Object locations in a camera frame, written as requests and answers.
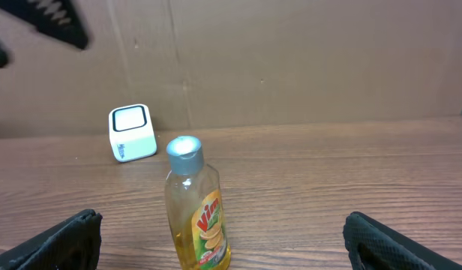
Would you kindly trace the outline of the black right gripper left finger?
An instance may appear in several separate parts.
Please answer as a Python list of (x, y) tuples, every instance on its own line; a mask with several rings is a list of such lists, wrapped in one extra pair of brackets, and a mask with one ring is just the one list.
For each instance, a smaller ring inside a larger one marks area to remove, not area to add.
[(85, 209), (0, 254), (0, 270), (95, 270), (103, 216)]

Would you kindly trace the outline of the yellow dish soap bottle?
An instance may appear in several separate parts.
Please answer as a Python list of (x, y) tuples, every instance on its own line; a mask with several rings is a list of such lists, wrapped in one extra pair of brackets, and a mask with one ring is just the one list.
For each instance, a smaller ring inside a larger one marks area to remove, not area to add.
[(165, 181), (166, 212), (182, 269), (225, 270), (227, 239), (219, 172), (205, 162), (195, 136), (178, 136), (166, 147), (170, 172)]

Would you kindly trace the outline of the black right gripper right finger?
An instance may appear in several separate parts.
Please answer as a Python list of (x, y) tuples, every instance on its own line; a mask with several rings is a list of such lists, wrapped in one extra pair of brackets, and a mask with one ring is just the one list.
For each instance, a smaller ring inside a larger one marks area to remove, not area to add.
[(353, 270), (462, 270), (458, 264), (355, 211), (343, 226)]

